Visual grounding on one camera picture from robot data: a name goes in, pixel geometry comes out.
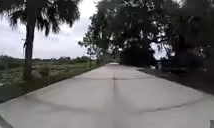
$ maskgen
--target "tree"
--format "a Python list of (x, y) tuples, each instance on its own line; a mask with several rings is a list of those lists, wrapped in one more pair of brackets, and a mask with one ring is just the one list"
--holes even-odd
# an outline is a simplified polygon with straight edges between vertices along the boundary
[(32, 79), (32, 56), (35, 27), (58, 33), (63, 23), (72, 27), (79, 18), (80, 0), (0, 0), (0, 16), (8, 16), (10, 25), (16, 27), (18, 22), (26, 26), (24, 79)]

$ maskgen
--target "tree canopy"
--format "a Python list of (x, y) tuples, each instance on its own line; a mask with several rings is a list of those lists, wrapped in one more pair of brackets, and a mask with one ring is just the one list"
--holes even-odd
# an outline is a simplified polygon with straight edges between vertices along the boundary
[(214, 0), (102, 0), (91, 17), (88, 37), (80, 44), (121, 51), (121, 59), (132, 65), (156, 64), (156, 49), (150, 46), (155, 43), (167, 52), (165, 58), (195, 56), (204, 68), (212, 67)]

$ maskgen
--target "vegetation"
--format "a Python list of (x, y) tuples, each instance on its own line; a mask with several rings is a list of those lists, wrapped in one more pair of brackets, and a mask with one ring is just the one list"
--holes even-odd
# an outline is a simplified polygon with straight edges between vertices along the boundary
[(10, 25), (16, 27), (18, 22), (26, 26), (24, 79), (32, 79), (32, 53), (35, 27), (58, 33), (59, 25), (71, 27), (79, 18), (80, 0), (0, 0), (0, 15), (7, 15)]
[(79, 44), (120, 63), (150, 66), (156, 49), (163, 66), (214, 75), (214, 0), (102, 0)]

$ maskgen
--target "sky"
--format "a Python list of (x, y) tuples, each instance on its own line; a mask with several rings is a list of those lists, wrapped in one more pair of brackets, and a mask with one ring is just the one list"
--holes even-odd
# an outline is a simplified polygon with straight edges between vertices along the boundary
[[(72, 28), (62, 25), (59, 34), (44, 36), (44, 32), (35, 32), (33, 58), (77, 57), (86, 55), (87, 50), (78, 45), (90, 25), (90, 16), (96, 12), (96, 0), (83, 0), (79, 5), (81, 17)], [(16, 29), (9, 26), (5, 19), (0, 20), (0, 55), (23, 58), (25, 26)]]

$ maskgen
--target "paved path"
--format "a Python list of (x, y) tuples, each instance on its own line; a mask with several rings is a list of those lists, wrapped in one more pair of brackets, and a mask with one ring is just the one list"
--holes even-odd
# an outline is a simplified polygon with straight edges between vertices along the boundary
[(109, 64), (0, 105), (14, 128), (209, 128), (214, 96)]

